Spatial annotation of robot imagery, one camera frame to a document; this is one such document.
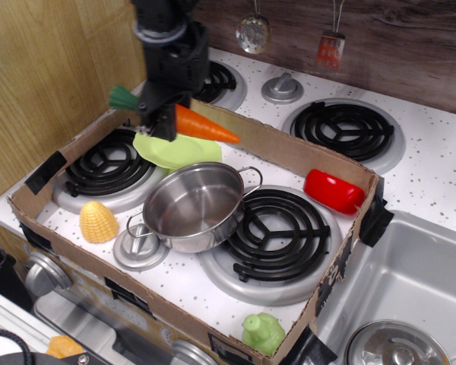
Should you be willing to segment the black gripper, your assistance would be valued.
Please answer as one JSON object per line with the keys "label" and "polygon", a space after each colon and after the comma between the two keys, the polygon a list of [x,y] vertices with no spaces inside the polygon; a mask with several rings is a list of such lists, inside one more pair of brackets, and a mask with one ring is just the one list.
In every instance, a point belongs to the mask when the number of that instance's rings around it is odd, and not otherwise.
{"label": "black gripper", "polygon": [[142,116],[138,131],[165,141],[176,138],[174,103],[189,107],[209,72],[209,33],[197,21],[182,21],[157,32],[135,23],[141,41],[147,80],[136,111]]}

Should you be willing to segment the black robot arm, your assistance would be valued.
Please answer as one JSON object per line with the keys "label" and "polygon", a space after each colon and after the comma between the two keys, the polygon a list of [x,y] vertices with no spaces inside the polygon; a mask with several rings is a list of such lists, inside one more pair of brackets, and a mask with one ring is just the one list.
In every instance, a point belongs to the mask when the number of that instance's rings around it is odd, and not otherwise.
{"label": "black robot arm", "polygon": [[196,1],[133,1],[135,36],[147,79],[135,112],[149,135],[173,141],[176,105],[189,107],[210,71],[209,33],[192,15]]}

